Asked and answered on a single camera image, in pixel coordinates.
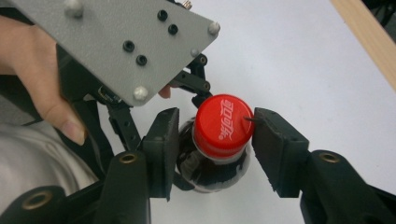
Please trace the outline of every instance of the human hand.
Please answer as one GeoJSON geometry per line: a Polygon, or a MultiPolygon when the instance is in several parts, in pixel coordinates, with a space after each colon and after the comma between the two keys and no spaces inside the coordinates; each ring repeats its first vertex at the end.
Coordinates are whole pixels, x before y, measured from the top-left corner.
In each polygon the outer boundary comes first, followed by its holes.
{"type": "MultiPolygon", "coordinates": [[[[70,104],[62,97],[56,57],[56,42],[38,26],[0,16],[0,74],[17,75],[32,97],[42,119],[79,145],[85,128],[70,104]]],[[[170,87],[159,94],[170,97],[170,87]]]]}

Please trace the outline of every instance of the dark liquid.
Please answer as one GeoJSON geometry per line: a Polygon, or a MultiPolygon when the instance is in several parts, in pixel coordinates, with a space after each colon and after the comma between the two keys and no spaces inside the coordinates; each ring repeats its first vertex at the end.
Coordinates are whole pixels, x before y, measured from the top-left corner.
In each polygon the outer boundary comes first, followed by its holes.
{"type": "Polygon", "coordinates": [[[179,132],[180,153],[177,169],[180,174],[203,192],[227,189],[245,174],[249,164],[249,148],[245,147],[239,158],[227,161],[210,160],[196,148],[192,141],[193,119],[179,132]]]}

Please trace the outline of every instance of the white table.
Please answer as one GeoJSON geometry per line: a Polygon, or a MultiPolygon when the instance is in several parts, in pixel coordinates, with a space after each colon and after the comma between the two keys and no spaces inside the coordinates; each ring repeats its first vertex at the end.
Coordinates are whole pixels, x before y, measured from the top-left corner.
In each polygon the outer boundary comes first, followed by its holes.
{"type": "MultiPolygon", "coordinates": [[[[310,140],[311,151],[337,152],[367,183],[396,193],[395,91],[330,1],[195,0],[192,10],[221,25],[204,52],[212,93],[275,110],[310,140]]],[[[181,123],[194,116],[191,97],[173,90],[169,100],[155,97],[134,108],[140,134],[166,108],[179,107],[181,123]]],[[[116,137],[110,140],[120,148],[116,137]]],[[[279,199],[251,159],[230,189],[200,194],[173,187],[169,203],[151,200],[152,223],[304,223],[300,200],[279,199]]]]}

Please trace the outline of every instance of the finger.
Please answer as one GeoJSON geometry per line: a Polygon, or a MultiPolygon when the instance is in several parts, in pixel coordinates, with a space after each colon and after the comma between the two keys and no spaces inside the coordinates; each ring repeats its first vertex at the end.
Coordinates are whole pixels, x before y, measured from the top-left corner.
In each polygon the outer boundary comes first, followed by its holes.
{"type": "Polygon", "coordinates": [[[41,76],[47,78],[30,81],[27,85],[39,115],[70,140],[82,146],[85,141],[84,126],[70,104],[61,97],[57,76],[41,76]]]}
{"type": "Polygon", "coordinates": [[[164,99],[168,99],[171,97],[171,87],[169,85],[166,85],[165,87],[163,87],[158,94],[160,94],[160,96],[164,99]]]}
{"type": "Polygon", "coordinates": [[[61,96],[55,42],[46,35],[39,35],[38,40],[47,44],[26,43],[26,54],[20,57],[22,65],[17,66],[17,75],[29,91],[41,118],[70,140],[83,145],[84,125],[61,96]]]}

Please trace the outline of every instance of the fingernail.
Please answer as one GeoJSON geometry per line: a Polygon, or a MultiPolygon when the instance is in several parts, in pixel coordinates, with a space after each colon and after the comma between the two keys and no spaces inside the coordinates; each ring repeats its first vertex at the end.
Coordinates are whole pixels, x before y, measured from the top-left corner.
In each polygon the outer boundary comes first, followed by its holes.
{"type": "Polygon", "coordinates": [[[77,124],[71,121],[67,121],[62,126],[61,132],[70,140],[79,144],[80,146],[84,145],[84,141],[85,141],[84,130],[79,128],[77,124]]]}

